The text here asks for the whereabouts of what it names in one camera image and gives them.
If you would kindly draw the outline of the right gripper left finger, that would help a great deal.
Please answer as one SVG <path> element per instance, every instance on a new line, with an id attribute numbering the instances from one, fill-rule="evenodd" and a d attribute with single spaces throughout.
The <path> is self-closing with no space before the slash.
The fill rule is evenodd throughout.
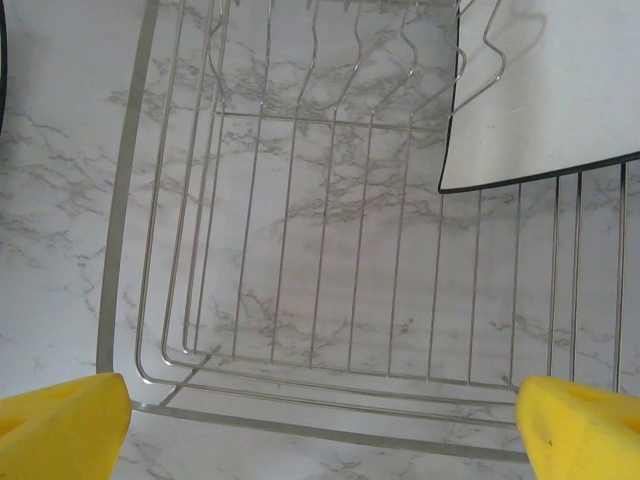
<path id="1" fill-rule="evenodd" d="M 96 374 L 1 400 L 3 479 L 108 479 L 131 421 L 123 377 Z"/>

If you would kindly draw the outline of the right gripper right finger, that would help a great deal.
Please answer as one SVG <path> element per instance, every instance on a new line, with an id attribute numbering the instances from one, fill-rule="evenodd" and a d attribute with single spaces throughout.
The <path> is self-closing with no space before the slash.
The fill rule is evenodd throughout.
<path id="1" fill-rule="evenodd" d="M 521 385 L 516 425 L 538 479 L 637 479 L 639 399 L 553 377 Z"/>

